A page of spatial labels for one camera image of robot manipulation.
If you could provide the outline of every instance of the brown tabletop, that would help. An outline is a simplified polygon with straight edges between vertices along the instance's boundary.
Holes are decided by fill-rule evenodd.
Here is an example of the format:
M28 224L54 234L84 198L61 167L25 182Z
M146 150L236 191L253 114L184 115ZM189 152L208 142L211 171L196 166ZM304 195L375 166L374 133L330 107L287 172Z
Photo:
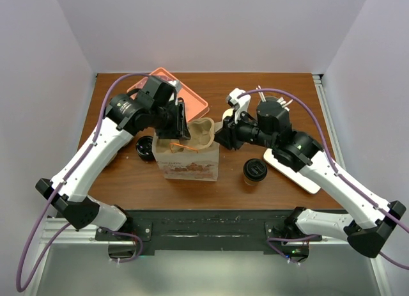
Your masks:
M122 74L98 74L88 115L82 131L81 144L96 125L102 99L109 86ZM329 142L320 103L311 74L261 73L175 73L179 80L203 97L210 106L207 117L220 121L229 108L226 97L238 87L243 90L262 87L289 91L303 100L317 116ZM113 95L125 93L140 78L131 77L119 83ZM252 96L249 113L255 116L258 95ZM309 115L298 105L290 105L290 118L295 129L310 133L317 140ZM124 209L291 209L340 208L323 190L311 195L286 178L273 167L267 177L251 187L243 181L243 165L251 158L262 159L265 148L245 144L238 151L220 146L219 179L217 182L166 180L156 162L146 163L135 151L135 142L143 135L152 135L153 129L138 133L116 158L102 171L89 194L94 198Z

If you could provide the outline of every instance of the black round container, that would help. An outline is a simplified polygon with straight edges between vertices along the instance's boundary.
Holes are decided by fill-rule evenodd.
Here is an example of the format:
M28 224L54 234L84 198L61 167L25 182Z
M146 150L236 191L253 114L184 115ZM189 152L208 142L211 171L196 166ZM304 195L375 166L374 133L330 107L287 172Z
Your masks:
M136 152L142 160L155 160L152 153L152 141L152 136L142 136L136 142Z
M257 185L267 175L267 165L259 159L250 159L243 166L244 181L248 185Z

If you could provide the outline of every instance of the pink plastic tray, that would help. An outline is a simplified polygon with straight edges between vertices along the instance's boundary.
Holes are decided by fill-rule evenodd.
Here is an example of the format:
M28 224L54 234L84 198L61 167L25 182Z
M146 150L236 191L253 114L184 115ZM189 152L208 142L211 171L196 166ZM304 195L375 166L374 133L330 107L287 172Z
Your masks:
M157 68L151 75L157 75L161 79L166 81L174 81L177 80L175 76L173 76L170 72L168 72L165 68ZM134 88L142 88L145 82L148 80L147 77L144 77L135 85L131 86L128 91ZM187 122L190 120L198 119L203 117L209 111L209 104L203 100L197 93L192 91L189 87L184 85L181 82L181 90L179 91L178 97L183 98L185 101L185 109L186 109L186 119Z

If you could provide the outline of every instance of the purple cable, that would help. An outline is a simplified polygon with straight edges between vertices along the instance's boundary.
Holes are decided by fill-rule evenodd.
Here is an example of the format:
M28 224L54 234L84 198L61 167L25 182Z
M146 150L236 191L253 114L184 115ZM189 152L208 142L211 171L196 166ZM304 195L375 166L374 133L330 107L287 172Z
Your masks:
M102 124L102 120L104 119L104 113L105 113L105 107L107 105L109 96L111 95L112 91L114 90L114 88L118 85L119 82L121 82L123 79L127 79L128 77L133 77L136 75L141 75L144 77L148 77L148 74L144 74L144 73L134 73L134 74L125 74L122 75L120 78L118 78L112 85L111 87L108 89L107 94L105 95L104 101L102 102L102 106L101 106L101 110L100 110L100 115L98 118L98 122L96 124L96 130L95 130L95 134L94 137L92 139L92 142L95 143L96 139L98 138L98 135L101 131L101 124ZM88 155L88 153L91 151L92 147L94 147L93 144L89 144L89 146L85 149L84 153L79 157L78 161L67 171L67 173L65 174L63 181L67 180L72 173L78 168L78 166L80 166L80 164L82 163L82 161L86 158L86 156ZM24 266L24 261L26 260L26 256L27 256L27 252L28 249L31 245L31 242L33 241L34 235L38 229L38 227L40 226L40 223L43 219L43 217L45 216L45 214L47 213L47 210L51 204L51 201L55 198L56 194L59 192L59 190L62 188L63 183L60 183L56 186L56 188L52 191L50 197L48 198L43 211L41 212L40 216L37 218L36 222L34 223L33 229L31 230L26 244L24 245L23 248L23 252L21 254L20 257L20 261L19 261L19 266L17 267L17 276L16 276L16 289L18 292L23 292L24 290L26 290L26 288L28 287L28 285L30 284L31 280L34 277L34 274L42 260L42 258L44 257L45 252L47 251L47 249L51 246L51 243L57 238L57 236L63 232L68 226L69 224L66 224L65 226L63 226L60 230L57 231L57 233L50 239L49 243L45 246L43 252L41 253L41 255L38 257L34 268L32 269L32 271L30 272L30 275L28 276L28 279L26 281L26 283L21 286L21 276L22 276L22 270L23 270L23 266Z
M113 230L110 230L108 228L104 228L104 230L108 231L109 233L115 234L115 235L121 235L123 237L132 237L132 238L136 239L140 243L139 250L138 250L138 252L136 254L134 254L133 256L131 256L130 258L127 258L127 259L117 259L118 263L125 263L125 262L134 261L138 256L141 255L142 250L143 250L143 243L142 243L142 240L141 240L140 237L138 237L137 235L134 235L134 234L130 234L130 233L113 231Z
M280 249L276 248L273 244L270 242L304 242L306 240L310 240L314 237L318 237L319 235L317 234L312 234L308 235L307 237L302 237L302 238L277 238L277 237L270 237L267 239L267 244L278 254L280 254L284 259L288 258ZM290 262L296 263L297 261L288 258Z
M357 186L353 185L345 176L342 174L338 173L338 169L332 160L330 150L328 149L328 144L327 140L325 139L324 133L322 131L322 128L320 126L320 123L318 122L317 118L315 117L314 113L310 110L310 108L303 103L299 98L296 96L292 95L291 93L288 93L287 91L284 90L278 90L275 88L261 88L259 90L250 90L246 91L245 93L242 93L241 95L238 96L238 98L241 98L245 95L250 95L252 93L260 93L260 92L273 92L273 93L279 93L281 95L285 95L291 99L293 99L295 102L300 104L308 113L308 115L313 119L313 122L315 123L316 128L318 129L318 132L320 133L322 145L324 147L325 155L327 156L328 163L330 164L331 168L334 170L335 174L344 182L346 183L349 187L351 187L356 193L359 194L359 196L363 197L366 201L368 201L370 204L372 204L376 209L378 209L384 216L388 217L391 219L394 223L396 223L398 226L403 228L407 233L409 233L409 227L406 226L403 222L401 222L399 219L395 218L393 215L389 214L386 210L382 209L379 207L379 205L373 201L369 196L367 196L364 192L362 192ZM409 267L402 265L389 257L387 257L385 254L380 253L381 256L384 258L387 258L388 261L393 263L394 265L401 267L402 269L409 269Z

